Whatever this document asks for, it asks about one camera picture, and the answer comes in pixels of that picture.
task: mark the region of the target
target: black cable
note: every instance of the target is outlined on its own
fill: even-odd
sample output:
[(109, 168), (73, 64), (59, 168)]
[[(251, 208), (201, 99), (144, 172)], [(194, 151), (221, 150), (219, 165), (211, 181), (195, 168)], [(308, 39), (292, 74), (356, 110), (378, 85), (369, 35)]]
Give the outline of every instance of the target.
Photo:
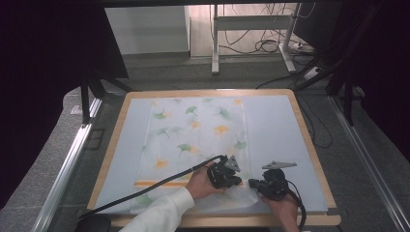
[[(332, 146), (334, 140), (333, 140), (333, 136), (332, 136), (331, 132), (329, 131), (329, 129), (326, 127), (326, 125), (323, 123), (323, 121), (319, 118), (319, 116), (317, 116), (317, 114), (311, 109), (310, 105), (308, 104), (308, 101), (306, 101), (306, 99), (305, 99), (304, 97), (299, 96), (299, 95), (295, 95), (295, 96), (297, 97), (297, 98), (296, 98), (296, 101), (298, 102), (298, 105), (301, 107), (302, 111), (303, 111), (303, 112), (305, 113), (305, 115), (307, 116), (307, 120), (309, 121), (309, 123), (310, 123), (310, 125), (311, 125), (311, 128), (312, 128), (312, 130), (313, 130), (313, 132), (312, 132), (312, 139), (311, 139), (311, 140), (312, 140), (312, 143), (313, 143), (315, 146), (320, 147), (320, 148), (330, 148), (330, 147)], [(320, 145), (320, 144), (316, 143), (316, 129), (314, 128), (314, 124), (313, 124), (313, 122), (312, 122), (310, 116), (309, 116), (308, 113), (306, 112), (306, 110), (305, 110), (305, 108), (303, 107), (303, 105), (300, 103), (299, 97), (305, 102), (305, 105), (307, 105), (307, 108), (308, 108), (308, 109), (310, 110), (310, 112), (314, 115), (314, 117), (316, 117), (316, 119), (317, 119), (317, 120), (319, 121), (319, 123), (323, 126), (323, 128), (325, 128), (327, 134), (328, 134), (329, 137), (330, 137), (330, 142), (329, 142), (329, 144)]]
[(305, 81), (303, 84), (300, 86), (297, 85), (295, 82), (294, 84), (294, 90), (300, 91), (306, 89), (308, 86), (311, 84), (317, 82), (318, 80), (321, 80), (325, 77), (327, 77), (329, 74), (333, 73), (337, 68), (341, 67), (343, 60), (339, 60), (338, 62), (334, 63), (331, 65), (329, 68), (326, 70), (319, 72), (316, 76), (312, 77), (311, 79)]
[(271, 10), (271, 4), (270, 3), (265, 3), (265, 8), (262, 9), (262, 11), (260, 11), (259, 15), (262, 15), (263, 11), (265, 11), (265, 9), (267, 9), (267, 12), (269, 15), (272, 15), (272, 11), (275, 8), (275, 3), (274, 3), (274, 7)]
[(236, 15), (238, 15), (238, 13), (235, 11), (235, 9), (233, 8), (233, 4), (232, 4), (232, 11), (236, 14)]
[(298, 14), (298, 16), (301, 17), (301, 18), (308, 18), (311, 15), (311, 13), (313, 12), (315, 6), (316, 6), (316, 3), (313, 3), (313, 7), (311, 7), (310, 13), (307, 16), (300, 15), (300, 14)]
[(296, 72), (296, 73), (293, 73), (293, 74), (290, 74), (290, 75), (287, 75), (287, 76), (283, 76), (283, 77), (275, 78), (275, 79), (272, 79), (272, 80), (268, 80), (268, 81), (263, 82), (262, 84), (256, 86), (255, 89), (257, 90), (257, 89), (261, 88), (262, 86), (267, 85), (267, 84), (272, 83), (272, 82), (276, 82), (276, 81), (283, 80), (283, 79), (286, 79), (286, 78), (295, 77), (294, 82), (293, 82), (293, 83), (290, 83), (290, 84), (286, 87), (287, 89), (290, 89), (290, 86), (291, 86), (292, 84), (297, 84), (297, 80), (300, 78), (300, 76), (305, 75), (305, 73), (306, 73), (309, 69), (311, 69), (312, 67), (314, 67), (314, 66), (317, 64), (317, 62), (318, 62), (318, 59), (317, 59), (317, 58), (313, 58), (311, 61), (309, 61), (309, 63), (307, 63), (307, 65), (306, 65), (301, 71)]
[[(272, 15), (273, 10), (274, 10), (274, 8), (275, 8), (275, 4), (274, 4), (274, 7), (272, 8), (272, 10), (270, 10), (270, 6), (269, 6), (269, 4), (267, 4), (267, 7), (265, 7), (265, 8), (262, 10), (262, 12), (263, 12), (266, 8), (268, 8), (270, 15)], [(224, 7), (224, 5), (223, 5), (223, 15), (224, 15), (224, 14), (225, 14), (225, 7)], [(227, 32), (224, 31), (226, 42), (227, 42), (229, 45), (233, 45), (233, 44), (237, 43), (238, 41), (240, 41), (249, 31), (250, 31), (250, 30), (246, 31), (239, 39), (237, 39), (237, 40), (236, 40), (235, 42), (233, 42), (233, 43), (231, 43), (231, 42), (228, 40)], [(263, 37), (265, 36), (265, 33), (266, 33), (266, 30), (263, 32), (263, 34), (262, 34), (262, 36), (261, 36), (261, 39), (260, 39), (258, 42), (255, 43), (255, 50), (254, 50), (254, 51), (240, 51), (240, 50), (237, 50), (237, 49), (234, 49), (234, 48), (232, 48), (232, 47), (230, 47), (230, 46), (225, 46), (225, 45), (219, 45), (219, 47), (226, 48), (226, 49), (230, 49), (230, 50), (233, 50), (233, 51), (235, 51), (235, 52), (237, 52), (237, 53), (240, 53), (240, 54), (253, 54), (253, 53), (256, 53), (256, 52), (265, 52), (265, 53), (274, 53), (274, 52), (276, 52), (276, 51), (278, 50), (278, 42), (275, 41), (275, 40), (263, 40)], [(275, 47), (274, 50), (267, 50), (267, 49), (265, 49), (265, 47), (264, 47), (265, 44), (276, 44), (277, 46)]]
[(337, 228), (338, 231), (343, 232), (343, 230), (341, 229), (340, 225), (337, 225), (336, 228)]
[(308, 62), (305, 63), (305, 64), (302, 64), (302, 63), (300, 63), (299, 61), (296, 60), (296, 57), (301, 57), (301, 56), (306, 57), (306, 56), (312, 56), (312, 55), (311, 54), (296, 54), (296, 55), (291, 56), (293, 62), (295, 62), (296, 64), (298, 64), (300, 66), (306, 66), (308, 64)]
[(298, 193), (298, 195), (295, 194), (295, 192), (293, 192), (291, 189), (287, 188), (287, 191), (289, 193), (290, 196), (292, 196), (292, 198), (296, 201), (296, 203), (298, 204), (298, 207), (301, 209), (301, 213), (302, 213), (302, 218), (301, 218), (301, 223), (299, 224), (299, 230), (302, 231), (304, 229), (305, 223), (307, 221), (307, 210), (304, 206), (304, 203), (302, 202), (302, 197), (301, 194), (298, 191), (298, 188), (296, 188), (295, 184), (293, 184), (290, 181), (286, 182), (290, 183), (293, 188), (295, 188), (296, 192)]
[[(273, 31), (273, 32), (277, 33), (278, 36), (280, 36), (280, 37), (286, 37), (285, 35), (283, 35), (283, 34), (280, 32), (281, 30), (279, 30), (279, 31), (277, 31), (277, 30), (270, 30), (270, 31), (271, 31), (271, 32)], [(294, 40), (292, 40), (292, 39), (289, 39), (289, 41), (294, 42), (294, 43), (298, 43), (298, 44), (301, 44), (301, 45), (310, 45), (309, 43), (301, 43), (301, 42), (294, 41)]]
[(317, 56), (313, 56), (313, 59), (311, 59), (303, 68), (300, 72), (298, 72), (298, 75), (296, 76), (296, 78), (294, 79), (293, 83), (290, 83), (287, 88), (295, 91), (295, 90), (299, 90), (296, 88), (296, 86), (298, 85), (298, 81), (301, 77), (305, 76), (306, 73), (308, 73), (313, 67), (315, 67), (320, 61), (320, 57)]
[(274, 3), (274, 6), (272, 7), (272, 10), (270, 11), (270, 15), (272, 15), (274, 13), (275, 6), (276, 6), (276, 3)]
[(83, 219), (83, 218), (85, 218), (85, 217), (88, 217), (88, 216), (91, 216), (91, 215), (93, 215), (93, 214), (96, 214), (96, 213), (98, 213), (98, 212), (100, 212), (100, 211), (103, 211), (103, 210), (108, 209), (108, 208), (110, 208), (110, 207), (112, 207), (112, 206), (118, 205), (118, 204), (120, 204), (120, 203), (122, 203), (122, 202), (125, 202), (125, 201), (131, 200), (131, 199), (133, 199), (133, 198), (136, 198), (137, 196), (142, 195), (142, 194), (144, 194), (144, 193), (146, 193), (146, 192), (148, 192), (148, 191), (150, 191), (150, 190), (152, 190), (152, 189), (156, 189), (157, 187), (160, 187), (160, 186), (162, 186), (162, 185), (165, 184), (165, 183), (168, 183), (168, 182), (170, 182), (170, 181), (172, 181), (172, 180), (175, 180), (175, 179), (180, 178), (180, 177), (183, 177), (183, 176), (185, 176), (185, 175), (187, 175), (187, 174), (189, 174), (189, 173), (191, 173), (191, 172), (194, 172), (194, 171), (198, 170), (199, 168), (205, 166), (206, 164), (208, 164), (208, 163), (209, 163), (210, 161), (212, 161), (212, 160), (221, 159), (221, 158), (224, 158), (224, 156), (217, 156), (217, 157), (213, 157), (213, 158), (211, 158), (211, 159), (205, 160), (205, 161), (199, 163), (197, 166), (194, 166), (194, 167), (192, 167), (192, 168), (190, 168), (190, 169), (188, 169), (188, 170), (185, 170), (185, 171), (180, 172), (180, 173), (178, 173), (178, 174), (176, 174), (176, 175), (173, 175), (173, 176), (171, 176), (171, 177), (168, 177), (168, 178), (166, 178), (166, 179), (164, 179), (164, 180), (162, 180), (162, 181), (160, 181), (160, 182), (158, 182), (158, 183), (156, 183), (156, 184), (154, 184), (154, 185), (152, 185), (152, 186), (150, 186), (150, 187), (148, 187), (148, 188), (146, 188), (146, 189), (143, 189), (143, 190), (141, 190), (141, 191), (139, 191), (139, 192), (136, 192), (136, 193), (134, 193), (134, 194), (128, 195), (128, 196), (126, 196), (126, 197), (123, 197), (123, 198), (121, 198), (121, 199), (118, 199), (118, 200), (116, 200), (116, 201), (113, 201), (113, 202), (111, 202), (111, 203), (108, 203), (108, 204), (106, 204), (106, 205), (103, 205), (103, 206), (101, 206), (101, 207), (99, 207), (99, 208), (97, 208), (97, 209), (95, 209), (95, 210), (92, 210), (92, 211), (90, 211), (90, 212), (88, 212), (88, 213), (82, 215), (78, 220), (81, 220), (81, 219)]
[(280, 30), (279, 30), (279, 33), (278, 33), (278, 44), (280, 44)]

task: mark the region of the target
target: white fabric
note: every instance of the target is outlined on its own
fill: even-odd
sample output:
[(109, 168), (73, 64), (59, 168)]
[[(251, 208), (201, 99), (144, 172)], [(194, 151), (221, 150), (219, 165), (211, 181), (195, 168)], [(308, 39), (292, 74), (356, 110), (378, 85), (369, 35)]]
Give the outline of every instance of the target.
[[(135, 192), (217, 155), (234, 155), (241, 167), (237, 176), (244, 182), (252, 178), (245, 111), (238, 98), (152, 99), (145, 142), (140, 150)], [(186, 175), (172, 182), (184, 186), (189, 179), (190, 175)], [(157, 188), (136, 197), (130, 213), (141, 214), (154, 200), (174, 190)], [(258, 201), (255, 191), (246, 186), (209, 198), (196, 202), (194, 214), (246, 208)]]
[(182, 214), (193, 206), (194, 202), (190, 192), (181, 187), (171, 195), (158, 198), (120, 232), (175, 231), (181, 222)]

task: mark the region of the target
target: metal rail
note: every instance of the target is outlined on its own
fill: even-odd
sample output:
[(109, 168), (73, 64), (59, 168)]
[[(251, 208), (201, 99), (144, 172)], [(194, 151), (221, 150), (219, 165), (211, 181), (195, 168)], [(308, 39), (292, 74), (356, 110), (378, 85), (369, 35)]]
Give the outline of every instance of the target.
[(66, 186), (70, 180), (70, 177), (75, 168), (75, 164), (78, 160), (82, 146), (87, 138), (90, 129), (93, 125), (94, 119), (99, 111), (102, 101), (94, 99), (90, 106), (90, 123), (81, 127), (74, 139), (73, 145), (69, 150), (69, 153), (63, 163), (63, 166), (58, 173), (58, 176), (48, 194), (47, 199), (44, 202), (42, 210), (36, 219), (36, 222), (32, 228), (32, 232), (44, 232), (48, 229), (49, 224), (54, 217), (54, 213), (60, 204), (60, 200), (64, 194)]
[(387, 211), (392, 217), (397, 231), (406, 232), (410, 231), (410, 224), (407, 216), (404, 214), (400, 204), (398, 203), (395, 195), (390, 190), (389, 186), (386, 184), (381, 173), (377, 169), (371, 154), (368, 152), (365, 144), (363, 143), (361, 137), (357, 134), (354, 127), (350, 126), (349, 122), (343, 116), (343, 107), (341, 106), (339, 100), (335, 96), (329, 97), (332, 107), (334, 108), (338, 119), (340, 120), (347, 136), (349, 137), (351, 143), (353, 144), (356, 153), (358, 154), (363, 167), (365, 168), (367, 175), (373, 182), (374, 188), (382, 199)]

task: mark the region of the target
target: gray carpet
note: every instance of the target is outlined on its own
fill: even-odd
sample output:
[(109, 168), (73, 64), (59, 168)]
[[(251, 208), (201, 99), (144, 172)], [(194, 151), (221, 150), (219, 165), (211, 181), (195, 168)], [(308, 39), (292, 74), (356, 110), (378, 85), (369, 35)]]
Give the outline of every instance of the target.
[[(121, 81), (135, 91), (253, 89), (265, 81), (288, 75), (281, 58), (276, 56), (222, 58), (219, 75), (211, 74), (210, 59), (191, 60), (183, 56), (168, 55), (149, 59), (127, 56), (125, 61), (130, 79)], [(272, 82), (264, 88), (286, 88), (293, 82), (294, 79), (286, 78)], [(324, 92), (326, 83), (325, 79), (299, 92), (298, 100), (342, 220), (338, 227), (307, 226), (305, 230), (396, 231), (389, 213), (331, 108)], [(126, 94), (107, 82), (104, 82), (104, 86), (108, 94), (103, 99), (98, 123), (93, 127), (75, 168), (76, 174), (70, 180), (48, 231), (73, 231), (78, 211), (85, 209), (94, 187), (104, 151)], [(0, 211), (0, 231), (30, 231), (32, 228), (80, 127), (81, 116), (70, 114), (76, 104), (80, 104), (78, 90), (66, 96), (64, 112), (53, 134), (7, 207)], [(366, 116), (360, 102), (355, 101), (353, 106), (356, 130), (392, 192), (409, 215), (408, 161)], [(118, 228), (112, 228), (111, 231), (118, 231)], [(241, 231), (266, 231), (266, 228), (248, 228)]]

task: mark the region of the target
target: table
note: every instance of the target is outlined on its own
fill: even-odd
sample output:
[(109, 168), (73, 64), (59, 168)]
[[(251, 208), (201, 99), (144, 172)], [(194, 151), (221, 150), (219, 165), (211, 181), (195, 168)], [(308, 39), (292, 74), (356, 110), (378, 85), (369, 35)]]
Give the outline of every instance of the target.
[[(94, 209), (99, 194), (102, 192), (103, 184), (106, 180), (109, 166), (114, 159), (115, 150), (118, 145), (121, 130), (125, 124), (127, 112), (132, 99), (151, 99), (151, 98), (188, 98), (188, 97), (256, 97), (256, 96), (286, 96), (295, 114), (297, 124), (305, 142), (309, 158), (319, 181), (321, 190), (325, 196), (327, 213), (307, 214), (306, 225), (338, 225), (340, 215), (333, 214), (337, 208), (332, 196), (326, 177), (323, 173), (320, 161), (316, 155), (313, 144), (311, 143), (307, 127), (303, 116), (296, 102), (293, 92), (290, 90), (190, 90), (190, 91), (154, 91), (154, 92), (132, 92), (128, 93), (121, 108), (118, 121), (105, 154), (99, 178), (90, 198), (88, 209)], [(111, 215), (112, 225), (124, 226), (134, 216)], [(240, 215), (185, 215), (181, 227), (241, 227), (241, 226), (279, 226), (277, 220), (272, 219), (271, 214), (240, 214)]]
[[(275, 3), (283, 3), (283, 2), (292, 2), (289, 0), (269, 0), (269, 1), (262, 1), (262, 2), (275, 2)], [(300, 2), (313, 2), (313, 0), (304, 0)], [(176, 5), (203, 5), (203, 4), (247, 4), (247, 3), (256, 3), (250, 0), (226, 0), (226, 1), (208, 1), (208, 0), (178, 0), (178, 1), (167, 1), (167, 0), (86, 0), (86, 1), (78, 1), (78, 0), (61, 0), (53, 2), (53, 4), (57, 6), (69, 6), (69, 7), (85, 7), (85, 8), (115, 8), (115, 7), (146, 7), (146, 6), (176, 6)], [(64, 163), (63, 167), (60, 170), (60, 173), (57, 177), (56, 182), (52, 190), (50, 191), (42, 211), (40, 212), (35, 225), (33, 227), (33, 231), (44, 231), (51, 222), (52, 217), (56, 211), (58, 203), (62, 197), (62, 194), (65, 191), (65, 187), (67, 182), (70, 179), (71, 174), (73, 173), (73, 169), (81, 150), (82, 144), (89, 133), (90, 128), (92, 127), (93, 118), (97, 114), (101, 101), (95, 101), (91, 105), (92, 112), (91, 117), (89, 118), (86, 115), (84, 122), (88, 124), (84, 124), (78, 135), (82, 136), (79, 137), (76, 142), (72, 146), (72, 150), (68, 154), (66, 158), (66, 162)]]
[(249, 16), (218, 16), (218, 5), (214, 7), (214, 43), (212, 50), (212, 74), (220, 72), (220, 56), (218, 31), (234, 31), (234, 30), (286, 30), (286, 35), (283, 43), (278, 44), (280, 54), (290, 73), (295, 73), (296, 69), (292, 59), (289, 56), (287, 47), (289, 46), (290, 37), (298, 17), (300, 3), (296, 7), (292, 15), (249, 15)]

